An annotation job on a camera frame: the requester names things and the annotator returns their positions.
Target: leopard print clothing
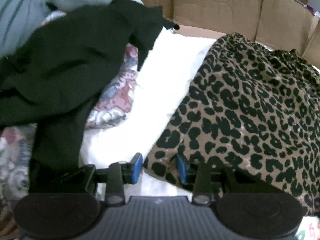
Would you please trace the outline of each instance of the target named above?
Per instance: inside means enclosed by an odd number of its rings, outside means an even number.
[[[174,155],[247,170],[319,211],[320,75],[295,50],[218,39],[144,167],[179,185]]]

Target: black fabric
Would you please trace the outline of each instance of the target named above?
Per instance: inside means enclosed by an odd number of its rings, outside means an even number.
[[[32,163],[55,174],[76,169],[86,119],[118,73],[127,43],[138,48],[142,65],[164,24],[176,27],[161,7],[113,0],[37,29],[0,60],[0,128],[38,123]]]

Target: metal screw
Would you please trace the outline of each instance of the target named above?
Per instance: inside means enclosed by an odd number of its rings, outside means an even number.
[[[123,202],[123,198],[118,195],[113,195],[111,197],[108,197],[108,203],[111,205],[118,205]]]
[[[206,195],[195,196],[193,201],[198,205],[207,205],[211,199]]]

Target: ribbed black plastic surface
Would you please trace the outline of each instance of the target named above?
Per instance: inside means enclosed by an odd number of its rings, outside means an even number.
[[[74,240],[245,240],[225,226],[208,207],[187,197],[131,197],[109,208],[91,231]],[[282,240],[295,240],[287,236]]]

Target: fabric pile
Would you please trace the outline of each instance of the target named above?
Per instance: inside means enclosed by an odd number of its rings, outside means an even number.
[[[106,168],[136,152],[144,173],[128,195],[189,194],[180,153],[319,215],[319,72],[238,33],[173,29],[141,0],[0,0],[0,240],[19,236],[12,209],[28,191],[79,159]]]
[[[305,214],[318,213],[319,97],[319,73],[295,50],[223,36],[144,166],[179,185],[176,153],[217,169],[232,165],[296,197]]]

